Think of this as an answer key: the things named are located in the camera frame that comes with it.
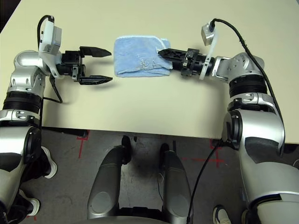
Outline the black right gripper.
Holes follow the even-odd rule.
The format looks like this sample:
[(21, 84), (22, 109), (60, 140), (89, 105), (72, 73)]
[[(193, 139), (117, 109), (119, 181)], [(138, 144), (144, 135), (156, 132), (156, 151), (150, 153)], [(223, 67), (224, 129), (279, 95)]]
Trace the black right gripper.
[(167, 48), (158, 51), (158, 54), (172, 62), (172, 69), (181, 70), (181, 75), (185, 77), (199, 76), (206, 61), (206, 55), (192, 48), (187, 51)]

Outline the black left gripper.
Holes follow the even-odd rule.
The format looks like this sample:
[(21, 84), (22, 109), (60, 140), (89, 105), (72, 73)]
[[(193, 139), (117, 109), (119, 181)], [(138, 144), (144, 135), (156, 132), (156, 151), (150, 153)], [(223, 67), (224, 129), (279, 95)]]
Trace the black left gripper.
[(57, 64), (60, 75), (70, 76), (74, 81), (79, 81), (80, 85), (99, 85), (112, 81), (112, 77), (101, 75), (90, 75), (85, 77), (85, 56), (106, 57), (111, 56), (111, 52), (97, 48), (80, 46), (78, 51), (65, 51), (62, 54), (61, 63)]

